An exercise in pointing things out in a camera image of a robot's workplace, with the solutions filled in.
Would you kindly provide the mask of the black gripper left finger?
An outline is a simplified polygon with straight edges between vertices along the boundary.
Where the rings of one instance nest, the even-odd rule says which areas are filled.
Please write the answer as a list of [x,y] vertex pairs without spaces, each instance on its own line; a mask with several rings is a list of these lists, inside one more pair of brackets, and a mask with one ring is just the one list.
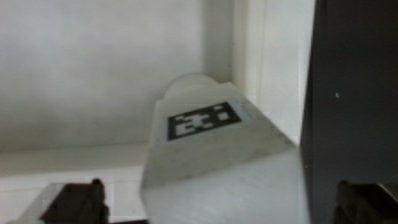
[[105,184],[50,183],[16,224],[109,224],[110,209],[105,203]]

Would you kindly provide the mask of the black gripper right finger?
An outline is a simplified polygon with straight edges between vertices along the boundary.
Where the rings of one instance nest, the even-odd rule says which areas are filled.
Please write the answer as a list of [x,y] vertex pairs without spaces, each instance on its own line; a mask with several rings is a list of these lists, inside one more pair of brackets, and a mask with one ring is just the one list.
[[398,224],[398,183],[340,182],[333,224]]

